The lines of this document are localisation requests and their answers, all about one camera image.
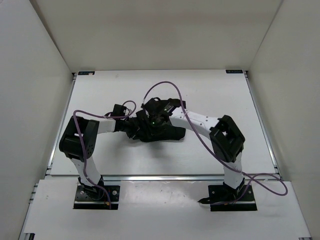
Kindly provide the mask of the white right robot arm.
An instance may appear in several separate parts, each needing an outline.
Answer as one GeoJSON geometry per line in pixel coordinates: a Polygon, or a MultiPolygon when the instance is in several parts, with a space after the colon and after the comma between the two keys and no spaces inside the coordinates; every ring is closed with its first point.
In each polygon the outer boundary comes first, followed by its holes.
{"type": "Polygon", "coordinates": [[[245,137],[230,116],[217,118],[201,115],[187,110],[182,101],[172,98],[160,100],[155,97],[143,103],[141,108],[151,118],[150,123],[153,127],[169,124],[209,139],[211,150],[223,164],[224,195],[229,200],[236,200],[242,195],[242,152],[245,137]]]}

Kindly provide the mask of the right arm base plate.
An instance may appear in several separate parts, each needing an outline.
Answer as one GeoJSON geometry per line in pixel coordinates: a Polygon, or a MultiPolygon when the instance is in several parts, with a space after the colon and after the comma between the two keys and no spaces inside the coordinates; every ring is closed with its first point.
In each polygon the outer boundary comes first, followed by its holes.
{"type": "Polygon", "coordinates": [[[253,212],[258,210],[251,185],[245,185],[238,195],[234,195],[223,185],[209,185],[208,197],[202,198],[198,202],[210,205],[211,212],[253,212]]]}

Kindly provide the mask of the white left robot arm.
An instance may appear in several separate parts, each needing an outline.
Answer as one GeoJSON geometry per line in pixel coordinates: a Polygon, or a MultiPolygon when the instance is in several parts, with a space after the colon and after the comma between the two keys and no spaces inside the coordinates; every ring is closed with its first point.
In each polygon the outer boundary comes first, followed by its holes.
{"type": "Polygon", "coordinates": [[[70,118],[59,142],[59,150],[71,160],[79,174],[79,183],[93,199],[104,195],[102,175],[93,160],[97,136],[106,133],[125,132],[130,137],[138,130],[135,117],[85,119],[70,118]]]}

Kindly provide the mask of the black pleated skirt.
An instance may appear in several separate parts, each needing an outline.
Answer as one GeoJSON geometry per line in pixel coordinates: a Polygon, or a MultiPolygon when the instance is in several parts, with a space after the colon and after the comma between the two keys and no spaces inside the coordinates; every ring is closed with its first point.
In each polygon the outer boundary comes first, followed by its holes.
{"type": "Polygon", "coordinates": [[[186,129],[173,125],[152,126],[148,113],[145,110],[140,110],[136,113],[136,118],[139,122],[139,130],[133,140],[150,143],[158,141],[179,141],[186,135],[186,129]]]}

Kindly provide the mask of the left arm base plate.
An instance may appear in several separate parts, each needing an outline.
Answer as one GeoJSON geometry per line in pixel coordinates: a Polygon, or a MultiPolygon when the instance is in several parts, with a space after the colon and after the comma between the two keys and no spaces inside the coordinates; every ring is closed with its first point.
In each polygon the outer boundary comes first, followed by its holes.
{"type": "Polygon", "coordinates": [[[73,209],[76,210],[118,210],[120,185],[104,185],[100,188],[77,184],[73,209]]]}

